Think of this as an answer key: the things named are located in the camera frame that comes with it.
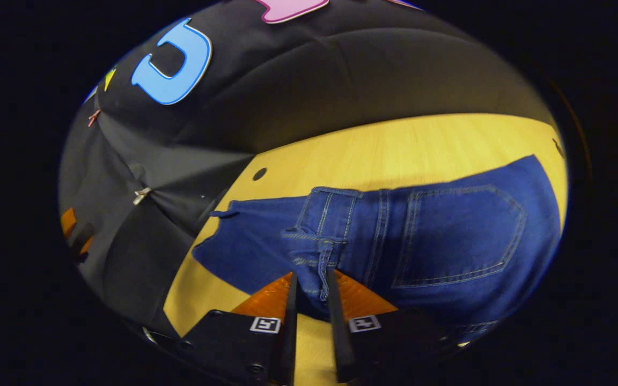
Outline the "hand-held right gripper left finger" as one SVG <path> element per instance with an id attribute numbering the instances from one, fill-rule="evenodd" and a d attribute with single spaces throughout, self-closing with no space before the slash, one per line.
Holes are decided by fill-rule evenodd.
<path id="1" fill-rule="evenodd" d="M 294 384 L 297 293 L 288 273 L 233 310 L 210 310 L 181 338 L 181 360 L 220 385 Z"/>

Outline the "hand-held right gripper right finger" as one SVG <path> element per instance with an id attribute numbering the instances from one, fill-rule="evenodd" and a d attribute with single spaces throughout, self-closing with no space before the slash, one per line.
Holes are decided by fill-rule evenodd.
<path id="1" fill-rule="evenodd" d="M 429 384 L 453 340 L 418 308 L 397 308 L 344 273 L 328 273 L 339 384 Z"/>

